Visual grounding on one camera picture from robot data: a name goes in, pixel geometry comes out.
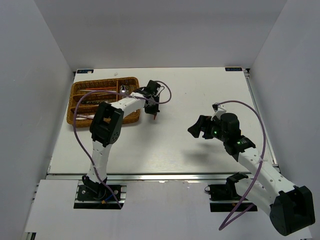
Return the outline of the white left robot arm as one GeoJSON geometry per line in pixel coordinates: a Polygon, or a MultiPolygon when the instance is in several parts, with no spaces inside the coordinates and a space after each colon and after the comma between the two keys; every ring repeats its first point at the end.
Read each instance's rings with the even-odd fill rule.
{"type": "Polygon", "coordinates": [[[135,89],[118,101],[98,105],[89,127],[92,139],[91,165],[88,173],[82,177],[83,184],[94,199],[105,196],[109,154],[112,145],[120,137],[124,118],[140,109],[156,116],[160,112],[160,88],[158,81],[150,80],[147,86],[135,89]]]}

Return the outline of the pink handled fork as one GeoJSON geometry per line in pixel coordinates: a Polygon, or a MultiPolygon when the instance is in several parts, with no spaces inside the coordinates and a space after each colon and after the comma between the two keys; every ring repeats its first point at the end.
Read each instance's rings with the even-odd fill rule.
{"type": "Polygon", "coordinates": [[[83,115],[83,114],[77,114],[76,115],[77,120],[93,120],[94,115],[83,115]]]}

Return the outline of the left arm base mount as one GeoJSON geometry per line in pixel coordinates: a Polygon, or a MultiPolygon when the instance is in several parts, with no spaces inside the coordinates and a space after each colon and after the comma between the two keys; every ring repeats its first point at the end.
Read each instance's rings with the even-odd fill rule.
{"type": "Polygon", "coordinates": [[[104,185],[100,186],[96,193],[82,183],[78,184],[73,208],[76,210],[120,210],[125,203],[127,187],[120,184],[111,184],[109,187],[114,192],[119,204],[111,191],[104,185]]]}

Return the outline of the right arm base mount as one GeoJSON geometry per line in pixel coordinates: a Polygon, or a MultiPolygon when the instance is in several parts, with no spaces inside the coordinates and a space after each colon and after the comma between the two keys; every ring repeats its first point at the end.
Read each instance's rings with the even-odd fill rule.
{"type": "Polygon", "coordinates": [[[235,183],[249,177],[244,173],[235,173],[226,179],[224,184],[210,184],[204,188],[209,195],[210,211],[212,213],[229,213],[241,199],[236,193],[235,183]]]}

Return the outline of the black handled fork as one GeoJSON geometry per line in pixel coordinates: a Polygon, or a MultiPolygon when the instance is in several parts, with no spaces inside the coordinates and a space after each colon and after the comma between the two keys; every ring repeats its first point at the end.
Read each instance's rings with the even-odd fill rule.
{"type": "Polygon", "coordinates": [[[103,103],[104,100],[92,100],[92,101],[89,101],[89,100],[84,100],[84,101],[81,101],[81,105],[99,105],[100,103],[103,103]]]}

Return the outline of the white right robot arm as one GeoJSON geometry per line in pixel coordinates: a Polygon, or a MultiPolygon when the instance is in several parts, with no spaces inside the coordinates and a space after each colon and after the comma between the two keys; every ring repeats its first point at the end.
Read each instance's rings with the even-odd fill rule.
{"type": "Polygon", "coordinates": [[[267,161],[255,144],[241,134],[240,122],[233,113],[221,116],[200,115],[187,130],[194,138],[220,140],[226,152],[253,175],[256,181],[245,198],[270,218],[273,227],[288,236],[316,222],[314,201],[306,186],[296,186],[267,161]]]}

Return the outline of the thin metal chopstick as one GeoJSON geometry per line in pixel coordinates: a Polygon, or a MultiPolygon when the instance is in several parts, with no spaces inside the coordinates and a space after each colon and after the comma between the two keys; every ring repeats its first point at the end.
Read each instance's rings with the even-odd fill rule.
{"type": "Polygon", "coordinates": [[[100,97],[100,96],[113,96],[115,93],[107,93],[107,92],[90,92],[88,97],[100,97]]]}

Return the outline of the black handled spoon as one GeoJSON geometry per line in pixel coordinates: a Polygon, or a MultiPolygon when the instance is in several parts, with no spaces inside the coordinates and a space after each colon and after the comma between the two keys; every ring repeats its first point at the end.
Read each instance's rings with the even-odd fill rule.
{"type": "Polygon", "coordinates": [[[129,93],[129,87],[127,85],[122,84],[119,88],[119,92],[127,95],[129,93]]]}

